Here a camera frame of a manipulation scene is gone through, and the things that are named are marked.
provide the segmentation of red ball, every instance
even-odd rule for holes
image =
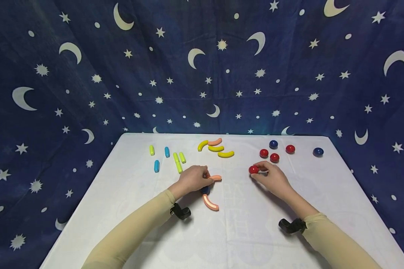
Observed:
[[[248,172],[250,172],[250,174],[257,174],[259,173],[259,167],[251,165],[250,168],[248,168]]]
[[[273,153],[270,156],[270,160],[274,163],[277,163],[280,160],[280,156],[277,153]]]
[[[261,149],[259,152],[259,156],[261,156],[262,158],[268,158],[268,154],[269,152],[266,149]]]
[[[287,147],[285,148],[285,152],[293,154],[295,153],[295,147],[293,145],[287,145]]]

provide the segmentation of person's left hand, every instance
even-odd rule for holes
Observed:
[[[184,170],[178,181],[170,186],[168,190],[178,200],[189,192],[194,192],[213,184],[214,180],[210,179],[210,176],[207,166],[193,165]]]

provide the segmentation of person's hand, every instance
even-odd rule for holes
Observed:
[[[213,184],[214,180],[210,179],[207,166],[193,165],[184,170],[176,183],[168,188],[176,200],[189,192],[202,189],[205,186]]]
[[[284,200],[288,195],[295,192],[292,186],[290,186],[290,183],[283,171],[281,171],[281,169],[275,164],[271,164],[267,161],[261,161],[254,165],[259,168],[259,171],[268,171],[268,175],[251,174],[251,177],[265,186],[266,189],[268,189],[278,198]]]

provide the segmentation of curved orange piece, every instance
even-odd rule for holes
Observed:
[[[208,146],[216,146],[220,144],[223,140],[221,138],[217,139],[216,141],[208,141]]]
[[[210,176],[210,179],[213,179],[214,181],[220,181],[221,180],[221,176],[220,175],[214,175],[214,176]]]
[[[209,209],[214,210],[214,211],[219,210],[218,205],[211,203],[211,201],[208,199],[208,195],[204,194],[202,196],[202,198],[203,198],[203,202],[204,202],[206,207],[208,207]]]

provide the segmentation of beige sleeve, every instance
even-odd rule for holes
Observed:
[[[333,269],[381,269],[361,246],[322,213],[308,216],[304,221],[307,229],[302,235]]]
[[[121,269],[155,227],[170,217],[175,198],[165,190],[111,230],[88,255],[82,269]]]

